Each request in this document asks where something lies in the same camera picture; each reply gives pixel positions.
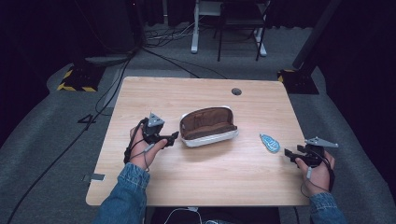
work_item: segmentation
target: gray carpet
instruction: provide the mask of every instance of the gray carpet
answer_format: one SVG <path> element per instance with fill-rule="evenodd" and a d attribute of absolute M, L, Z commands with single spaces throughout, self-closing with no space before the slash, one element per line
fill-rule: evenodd
<path fill-rule="evenodd" d="M 291 68 L 310 32 L 309 29 L 267 30 L 264 44 L 268 56 L 260 57 L 258 62 L 254 60 L 254 45 L 246 41 L 224 46 L 218 63 L 218 42 L 212 38 L 210 29 L 201 32 L 197 54 L 190 53 L 190 35 L 150 50 L 212 69 L 175 62 L 198 77 L 222 78 L 219 75 L 222 74 L 234 79 L 276 80 L 278 70 Z M 78 120 L 88 114 L 95 115 L 95 107 L 103 106 L 106 91 L 120 69 L 120 65 L 107 68 L 98 92 L 56 91 L 69 67 L 70 64 L 66 64 L 49 79 L 50 95 L 21 121 L 0 149 L 0 223 L 7 222 L 23 193 L 85 128 Z M 139 51 L 131 60 L 125 75 L 138 76 L 144 71 L 146 75 L 160 76 L 159 70 L 189 76 L 186 71 L 145 51 Z M 396 208 L 387 183 L 326 95 L 325 80 L 318 69 L 313 78 L 320 94 L 290 95 L 290 101 L 305 138 L 319 136 L 340 146 L 329 149 L 336 158 L 333 195 L 339 207 L 350 223 L 396 223 Z M 111 112 L 111 107 L 104 111 Z M 90 223 L 93 220 L 97 207 L 85 203 L 88 184 L 81 178 L 94 170 L 110 118 L 99 116 L 54 164 L 23 201 L 12 223 Z M 309 223 L 308 207 L 298 207 L 298 212 L 301 223 Z M 296 223 L 291 207 L 281 207 L 280 216 L 282 223 Z"/>

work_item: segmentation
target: blue jeans jacket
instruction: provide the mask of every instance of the blue jeans jacket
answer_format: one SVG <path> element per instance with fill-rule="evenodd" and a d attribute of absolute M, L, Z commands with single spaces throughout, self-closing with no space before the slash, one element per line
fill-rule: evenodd
<path fill-rule="evenodd" d="M 149 173 L 128 162 L 118 177 L 116 187 L 100 206 L 93 223 L 142 223 L 148 183 Z M 310 204 L 315 224 L 347 223 L 330 193 L 310 197 Z"/>

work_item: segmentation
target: chair leg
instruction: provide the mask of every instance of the chair leg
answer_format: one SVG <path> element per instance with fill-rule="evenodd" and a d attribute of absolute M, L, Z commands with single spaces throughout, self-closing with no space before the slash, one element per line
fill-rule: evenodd
<path fill-rule="evenodd" d="M 264 31 L 265 31 L 265 27 L 262 27 L 262 37 L 260 38 L 260 44 L 259 44 L 259 49 L 257 50 L 256 61 L 259 60 L 260 50 L 262 49 L 262 40 L 264 39 Z"/>
<path fill-rule="evenodd" d="M 221 54 L 222 31 L 223 31 L 223 28 L 222 28 L 222 27 L 220 27 L 220 38 L 219 38 L 219 52 L 218 52 L 218 62 L 220 61 L 220 54 Z"/>
<path fill-rule="evenodd" d="M 219 28 L 216 27 L 215 34 L 213 35 L 213 38 L 214 38 L 214 39 L 216 39 L 216 34 L 218 33 L 218 29 L 219 29 Z"/>

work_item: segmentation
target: white cable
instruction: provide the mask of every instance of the white cable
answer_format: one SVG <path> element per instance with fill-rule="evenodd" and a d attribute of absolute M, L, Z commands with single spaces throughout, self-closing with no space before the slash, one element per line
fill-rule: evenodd
<path fill-rule="evenodd" d="M 192 24 L 190 24 L 189 26 L 187 26 L 186 28 L 184 28 L 184 29 L 180 32 L 180 34 L 178 34 L 178 35 L 171 35 L 171 36 L 169 36 L 169 35 L 159 35 L 159 36 L 155 36 L 155 37 L 148 38 L 148 40 L 158 39 L 158 38 L 164 38 L 164 37 L 165 37 L 165 38 L 168 38 L 168 37 L 170 37 L 170 38 L 178 37 L 178 36 L 180 36 L 180 35 L 183 35 L 183 33 L 184 33 L 185 31 L 189 30 L 189 28 L 192 27 L 194 24 L 195 24 L 195 22 L 193 22 Z"/>
<path fill-rule="evenodd" d="M 165 221 L 163 224 L 166 224 L 166 223 L 168 222 L 169 218 L 172 216 L 172 214 L 173 214 L 174 212 L 176 212 L 176 211 L 191 211 L 191 212 L 194 212 L 194 213 L 198 214 L 198 216 L 199 216 L 199 223 L 202 224 L 201 214 L 199 214 L 199 212 L 197 212 L 197 211 L 196 211 L 195 209 L 193 209 L 193 208 L 194 208 L 194 207 L 190 207 L 190 208 L 177 208 L 177 209 L 173 210 L 173 211 L 171 212 L 171 214 L 169 214 L 169 217 L 166 219 L 166 221 Z"/>
<path fill-rule="evenodd" d="M 219 224 L 217 221 L 214 220 L 208 220 L 205 222 L 205 224 Z"/>

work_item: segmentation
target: hand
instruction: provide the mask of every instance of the hand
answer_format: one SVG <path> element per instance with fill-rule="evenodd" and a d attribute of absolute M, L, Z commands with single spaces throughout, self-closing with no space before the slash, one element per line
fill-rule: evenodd
<path fill-rule="evenodd" d="M 324 156 L 327 158 L 330 166 L 333 169 L 335 158 L 327 151 L 324 151 Z M 305 162 L 300 158 L 296 158 L 296 163 L 303 173 L 305 186 L 308 189 L 309 196 L 321 192 L 329 192 L 330 175 L 329 170 L 324 162 L 322 162 L 319 166 L 312 168 L 310 179 L 307 179 L 306 177 L 306 174 L 308 173 L 308 166 L 305 164 Z"/>
<path fill-rule="evenodd" d="M 134 133 L 134 128 L 130 131 L 131 138 L 133 133 Z M 159 141 L 148 152 L 144 152 L 144 150 L 149 146 L 149 144 L 146 141 L 144 140 L 142 141 L 142 140 L 143 140 L 143 131 L 142 131 L 142 127 L 139 127 L 136 132 L 136 136 L 134 137 L 134 141 L 132 142 L 132 147 L 134 148 L 132 149 L 131 159 L 129 160 L 129 162 L 142 168 L 143 170 L 146 170 L 154 161 L 155 155 L 157 155 L 157 153 L 165 147 L 167 140 L 163 139 Z"/>

